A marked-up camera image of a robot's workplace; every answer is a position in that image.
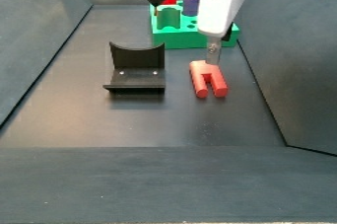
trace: black u-shaped holder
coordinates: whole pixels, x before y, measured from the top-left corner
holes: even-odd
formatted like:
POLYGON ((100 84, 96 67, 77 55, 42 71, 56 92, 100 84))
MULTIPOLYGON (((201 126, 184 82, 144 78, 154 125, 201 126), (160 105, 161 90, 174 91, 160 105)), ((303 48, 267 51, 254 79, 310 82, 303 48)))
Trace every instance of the black u-shaped holder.
POLYGON ((166 86, 165 44, 144 49, 121 47, 112 42, 109 45, 114 69, 110 84, 102 87, 109 91, 164 90, 166 86))

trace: red block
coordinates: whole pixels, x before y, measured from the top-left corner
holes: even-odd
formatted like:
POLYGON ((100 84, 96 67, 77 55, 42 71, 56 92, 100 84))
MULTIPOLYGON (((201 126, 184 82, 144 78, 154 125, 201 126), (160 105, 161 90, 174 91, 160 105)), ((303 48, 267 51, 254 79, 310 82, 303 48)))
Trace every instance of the red block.
POLYGON ((204 60, 192 61, 189 63, 189 71, 194 93, 198 98, 205 98, 208 95, 205 83, 210 83, 216 97, 226 96, 228 86, 218 65, 206 64, 204 60))
POLYGON ((162 5, 176 5, 176 0, 165 0, 162 5))

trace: black floor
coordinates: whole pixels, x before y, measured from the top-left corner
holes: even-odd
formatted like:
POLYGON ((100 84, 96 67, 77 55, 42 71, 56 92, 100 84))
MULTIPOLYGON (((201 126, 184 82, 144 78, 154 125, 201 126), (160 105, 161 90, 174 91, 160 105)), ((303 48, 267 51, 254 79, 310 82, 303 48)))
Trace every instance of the black floor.
POLYGON ((193 94, 204 49, 168 51, 162 95, 102 89, 108 41, 146 47, 148 26, 96 7, 1 129, 0 222, 334 221, 337 159, 283 146, 238 47, 225 99, 193 94))

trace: purple peg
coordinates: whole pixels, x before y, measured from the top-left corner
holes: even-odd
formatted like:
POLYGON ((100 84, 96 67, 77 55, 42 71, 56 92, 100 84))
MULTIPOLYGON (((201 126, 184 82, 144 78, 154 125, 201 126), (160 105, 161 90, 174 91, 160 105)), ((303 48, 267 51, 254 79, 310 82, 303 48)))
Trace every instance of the purple peg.
POLYGON ((198 0, 182 0, 182 15, 197 15, 198 0))

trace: green base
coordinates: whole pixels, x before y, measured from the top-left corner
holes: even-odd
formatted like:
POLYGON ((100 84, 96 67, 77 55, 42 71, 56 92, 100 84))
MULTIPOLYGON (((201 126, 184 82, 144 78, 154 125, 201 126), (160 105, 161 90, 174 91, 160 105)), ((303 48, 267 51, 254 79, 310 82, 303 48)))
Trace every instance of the green base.
MULTIPOLYGON (((177 1, 177 5, 166 5, 176 9, 181 8, 182 1, 177 1)), ((196 19, 197 17, 188 17, 180 15, 181 25, 180 29, 173 27, 164 27, 161 30, 157 29, 157 17, 154 16, 156 8, 150 5, 150 17, 152 17, 152 30, 153 30, 153 45, 165 43, 165 48, 193 48, 206 46, 206 36, 200 34, 197 31, 196 19)), ((222 41, 222 46, 234 46, 240 29, 237 25, 233 25, 232 35, 228 41, 222 41)))

